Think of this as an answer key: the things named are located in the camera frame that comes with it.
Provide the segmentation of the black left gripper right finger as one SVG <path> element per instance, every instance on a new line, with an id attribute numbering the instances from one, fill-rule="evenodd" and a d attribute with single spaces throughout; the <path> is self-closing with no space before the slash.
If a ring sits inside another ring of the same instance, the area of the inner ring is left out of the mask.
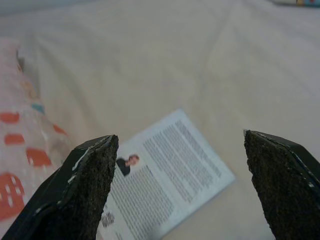
<path id="1" fill-rule="evenodd" d="M 320 163 L 302 145 L 244 130 L 251 181 L 277 240 L 320 238 Z"/>

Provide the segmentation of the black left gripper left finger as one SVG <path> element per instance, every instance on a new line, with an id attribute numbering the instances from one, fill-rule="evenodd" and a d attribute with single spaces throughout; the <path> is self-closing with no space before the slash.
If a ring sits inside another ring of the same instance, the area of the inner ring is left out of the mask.
<path id="1" fill-rule="evenodd" d="M 35 191 L 4 240 L 94 240 L 111 190 L 119 138 L 76 146 Z"/>

